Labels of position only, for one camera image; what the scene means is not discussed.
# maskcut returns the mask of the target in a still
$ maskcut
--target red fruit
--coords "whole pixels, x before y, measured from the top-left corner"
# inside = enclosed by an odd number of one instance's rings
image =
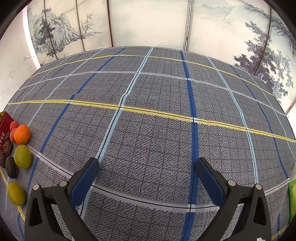
[[[12,129],[12,131],[10,132],[10,135],[9,135],[9,139],[13,144],[16,144],[16,142],[15,142],[15,130],[16,130],[16,128]]]
[[[18,128],[20,125],[18,124],[18,122],[16,120],[14,120],[11,124],[10,124],[10,131],[12,131],[12,129],[14,128]]]

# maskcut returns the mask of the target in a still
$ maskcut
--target yellow stripe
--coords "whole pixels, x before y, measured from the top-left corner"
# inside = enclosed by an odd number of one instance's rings
[[[4,176],[1,168],[0,168],[0,173],[1,173],[1,176],[2,176],[2,179],[3,179],[4,183],[5,183],[5,185],[7,186],[8,182],[6,181],[5,176]],[[17,210],[20,213],[20,216],[22,217],[22,219],[25,220],[26,217],[25,217],[24,213],[22,212],[22,209],[21,209],[20,206],[17,206]]]
[[[80,100],[64,100],[64,99],[60,99],[60,100],[58,100],[58,99],[29,100],[29,101],[14,102],[14,103],[8,103],[8,104],[23,104],[23,103],[60,103],[60,104],[74,104],[74,105],[82,105],[82,106],[92,106],[92,107],[112,109],[112,110],[119,109],[119,104],[108,104],[108,103],[98,103],[98,102],[89,102],[89,101],[80,101]],[[163,118],[169,118],[169,119],[173,119],[173,120],[193,122],[193,118],[190,116],[178,115],[178,114],[159,111],[159,110],[145,109],[145,108],[133,107],[133,106],[124,106],[123,110],[129,111],[129,112],[134,112],[134,113],[140,113],[140,114],[144,114],[144,115],[160,116]],[[245,132],[249,131],[250,133],[253,133],[253,134],[274,137],[277,139],[296,143],[296,140],[293,140],[293,139],[290,139],[290,138],[287,138],[284,136],[280,136],[280,135],[276,135],[273,133],[252,129],[252,128],[245,128],[243,126],[237,126],[237,125],[219,122],[219,121],[215,121],[215,120],[195,119],[195,121],[199,124],[202,124],[202,125],[219,126],[219,127],[237,130],[237,131],[245,131]]]
[[[277,238],[280,234],[282,234],[285,229],[286,229],[287,225],[285,227],[283,227],[278,233],[276,233],[274,236],[271,237],[271,240],[274,240],[275,238]]]
[[[105,55],[105,56],[94,57],[94,58],[90,58],[89,60],[91,60],[91,59],[98,59],[98,58],[105,58],[105,57],[114,57],[114,56],[145,57],[144,55],[126,55],[126,54],[117,54],[117,55]],[[166,57],[158,57],[158,56],[148,56],[148,57],[149,57],[149,58],[162,58],[162,59],[168,59],[168,60],[174,60],[174,61],[181,61],[181,62],[183,61],[183,60],[181,60],[181,59],[176,59],[176,58],[166,58]],[[44,73],[44,72],[46,72],[46,71],[50,71],[50,70],[52,70],[52,69],[59,68],[59,67],[61,67],[61,66],[63,66],[63,65],[66,65],[66,64],[77,63],[77,62],[81,62],[81,61],[85,61],[85,60],[88,60],[88,59],[86,58],[86,59],[76,60],[76,61],[73,61],[73,62],[70,62],[70,63],[64,63],[64,64],[58,65],[58,66],[56,66],[56,67],[54,67],[54,68],[47,69],[47,70],[44,70],[44,71],[42,71],[42,72],[39,72],[39,73],[37,73],[37,74],[35,74],[35,75],[32,75],[30,78],[33,78],[33,77],[35,77],[36,75],[38,75],[38,74],[42,74],[42,73]],[[215,68],[213,68],[213,67],[211,67],[211,66],[207,66],[207,65],[204,65],[204,64],[200,64],[200,63],[195,63],[195,62],[190,62],[190,61],[184,61],[184,62],[186,62],[186,63],[190,63],[190,64],[200,65],[200,66],[207,67],[207,68],[210,68],[210,69],[215,69]],[[263,91],[266,92],[267,94],[273,95],[273,94],[271,94],[270,92],[268,92],[268,91],[266,91],[266,90],[260,88],[259,86],[255,85],[255,84],[253,84],[253,83],[251,83],[251,82],[249,82],[249,81],[247,81],[247,80],[245,80],[245,79],[243,79],[243,78],[240,78],[240,77],[238,77],[238,76],[236,76],[236,75],[234,75],[234,74],[231,74],[231,73],[229,73],[229,72],[226,72],[226,71],[223,71],[223,70],[220,70],[220,69],[218,69],[218,71],[221,71],[221,72],[223,72],[223,73],[225,73],[225,74],[230,74],[230,75],[232,75],[232,76],[234,76],[234,77],[236,77],[236,78],[239,78],[239,79],[241,79],[241,80],[243,80],[243,81],[245,81],[245,82],[248,82],[248,83],[251,84],[251,85],[256,86],[257,88],[263,90]]]
[[[178,121],[193,122],[193,119],[190,116],[172,114],[172,113],[163,112],[159,110],[150,110],[150,109],[144,109],[144,108],[133,107],[133,106],[125,106],[123,110],[134,112],[134,113],[140,113],[144,115],[160,116],[163,118],[169,118],[169,119],[178,120]]]

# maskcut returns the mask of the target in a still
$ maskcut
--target dried fruit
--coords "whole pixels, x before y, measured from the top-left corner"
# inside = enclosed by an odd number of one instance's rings
[[[26,125],[20,125],[15,130],[15,142],[18,145],[24,145],[26,144],[31,138],[31,132],[28,126]]]
[[[9,136],[10,141],[11,141],[13,144],[16,144],[16,142],[15,142],[15,130],[16,130],[16,128],[12,129],[12,131],[10,132],[10,136]]]
[[[5,162],[6,162],[6,156],[5,154],[1,151],[0,152],[0,166],[2,168],[5,168]]]
[[[10,123],[10,131],[12,131],[12,129],[14,128],[18,128],[20,125],[18,124],[18,122],[16,120],[14,120],[13,122]]]
[[[8,141],[10,137],[10,131],[8,131],[4,137],[4,141]]]
[[[3,145],[3,152],[6,156],[9,156],[12,152],[13,145],[11,141],[6,141]]]
[[[18,174],[18,166],[15,164],[15,160],[12,156],[8,156],[6,158],[6,163],[5,163],[5,167],[6,167],[6,172],[7,175],[11,178],[11,179],[15,179],[17,177]]]

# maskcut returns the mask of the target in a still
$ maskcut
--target red box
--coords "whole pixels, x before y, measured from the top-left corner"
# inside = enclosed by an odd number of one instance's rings
[[[6,111],[0,112],[0,151],[3,151],[4,137],[9,131],[10,124],[13,122],[13,119]]]

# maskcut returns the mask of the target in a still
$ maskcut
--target blue gripper pad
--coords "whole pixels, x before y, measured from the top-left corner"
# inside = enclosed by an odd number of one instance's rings
[[[99,161],[93,158],[92,162],[89,164],[86,170],[81,174],[81,177],[78,179],[75,186],[72,188],[70,203],[73,208],[81,205],[92,183],[94,182],[96,176],[98,175],[99,170],[100,170]]]
[[[195,170],[214,205],[222,208],[224,206],[224,192],[207,166],[200,160],[195,161]]]

